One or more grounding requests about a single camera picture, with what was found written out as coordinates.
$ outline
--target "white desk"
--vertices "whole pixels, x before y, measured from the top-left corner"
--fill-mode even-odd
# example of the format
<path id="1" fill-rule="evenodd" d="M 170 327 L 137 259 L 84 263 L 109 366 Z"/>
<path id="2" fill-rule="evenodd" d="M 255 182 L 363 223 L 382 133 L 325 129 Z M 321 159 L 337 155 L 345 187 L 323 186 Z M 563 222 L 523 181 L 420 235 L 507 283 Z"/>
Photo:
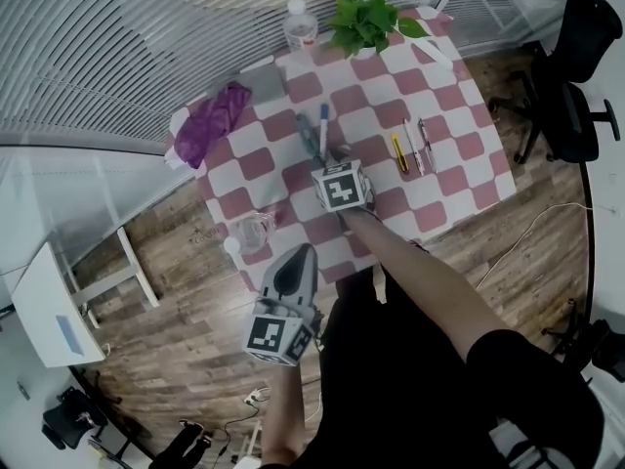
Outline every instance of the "white desk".
<path id="1" fill-rule="evenodd" d="M 130 266 L 80 290 L 68 270 L 76 292 L 69 293 L 63 272 L 49 242 L 44 243 L 13 292 L 13 304 L 21 323 L 43 364 L 48 367 L 101 362 L 105 356 L 78 307 L 122 281 L 137 277 L 151 307 L 158 307 L 146 275 L 123 228 L 117 230 Z M 89 311 L 95 327 L 95 316 Z"/>

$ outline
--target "purple cloth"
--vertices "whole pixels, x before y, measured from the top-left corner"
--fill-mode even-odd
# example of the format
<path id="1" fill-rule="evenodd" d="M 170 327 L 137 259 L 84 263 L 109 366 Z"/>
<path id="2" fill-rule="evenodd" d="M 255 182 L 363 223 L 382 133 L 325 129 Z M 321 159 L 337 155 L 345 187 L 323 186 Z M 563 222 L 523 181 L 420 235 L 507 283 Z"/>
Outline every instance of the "purple cloth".
<path id="1" fill-rule="evenodd" d="M 208 151 L 236 125 L 252 92 L 236 82 L 224 87 L 216 98 L 204 101 L 180 129 L 174 149 L 191 168 L 198 168 Z"/>

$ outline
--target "green plant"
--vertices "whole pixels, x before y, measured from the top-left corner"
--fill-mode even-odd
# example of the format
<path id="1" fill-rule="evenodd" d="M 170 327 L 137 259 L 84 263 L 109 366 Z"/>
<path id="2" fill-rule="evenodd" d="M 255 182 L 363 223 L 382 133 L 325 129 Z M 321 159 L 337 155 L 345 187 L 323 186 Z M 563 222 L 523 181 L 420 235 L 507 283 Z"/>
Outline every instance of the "green plant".
<path id="1" fill-rule="evenodd" d="M 397 7 L 386 0 L 336 0 L 336 7 L 336 15 L 327 22 L 334 29 L 330 43 L 341 47 L 346 58 L 363 47 L 375 47 L 380 54 L 389 46 L 387 34 L 395 30 L 410 38 L 428 36 L 421 24 L 400 18 Z"/>

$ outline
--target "bottle cap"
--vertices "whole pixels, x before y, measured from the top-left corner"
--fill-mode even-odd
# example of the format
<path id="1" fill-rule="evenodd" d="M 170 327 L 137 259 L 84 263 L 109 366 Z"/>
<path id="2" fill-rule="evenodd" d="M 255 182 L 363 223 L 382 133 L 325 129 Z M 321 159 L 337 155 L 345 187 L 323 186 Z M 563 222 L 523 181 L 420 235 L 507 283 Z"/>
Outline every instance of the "bottle cap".
<path id="1" fill-rule="evenodd" d="M 224 250 L 230 255 L 238 254 L 241 251 L 241 242 L 234 236 L 228 236 L 224 240 Z"/>
<path id="2" fill-rule="evenodd" d="M 306 2 L 304 0 L 289 0 L 288 10 L 294 16 L 300 16 L 306 11 Z"/>

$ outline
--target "red and white tablecloth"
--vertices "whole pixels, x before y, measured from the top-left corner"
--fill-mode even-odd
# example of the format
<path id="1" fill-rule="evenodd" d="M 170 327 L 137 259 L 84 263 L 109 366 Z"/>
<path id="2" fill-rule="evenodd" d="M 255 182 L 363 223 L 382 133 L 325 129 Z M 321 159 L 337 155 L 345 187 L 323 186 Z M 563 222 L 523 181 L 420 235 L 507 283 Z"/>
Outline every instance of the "red and white tablecloth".
<path id="1" fill-rule="evenodd" d="M 418 19 L 429 39 L 453 61 L 453 71 L 436 63 L 411 40 L 394 34 L 391 46 L 372 59 L 346 61 L 343 52 L 321 45 L 311 51 L 276 56 L 288 95 L 248 107 L 237 128 L 218 142 L 196 171 L 208 209 L 225 234 L 253 210 L 275 214 L 270 244 L 234 263 L 250 289 L 258 289 L 271 262 L 298 244 L 314 245 L 319 284 L 336 281 L 376 261 L 352 234 L 341 232 L 334 214 L 321 208 L 314 192 L 313 163 L 296 128 L 305 112 L 314 126 L 319 109 L 330 104 L 328 144 L 350 145 L 377 194 L 379 217 L 407 239 L 425 240 L 516 192 L 499 135 L 462 59 L 445 31 L 449 18 L 432 8 L 403 12 Z M 170 149 L 184 120 L 201 100 L 172 117 Z M 396 165 L 391 134 L 409 152 L 402 120 L 424 120 L 436 174 L 426 163 L 419 176 Z"/>

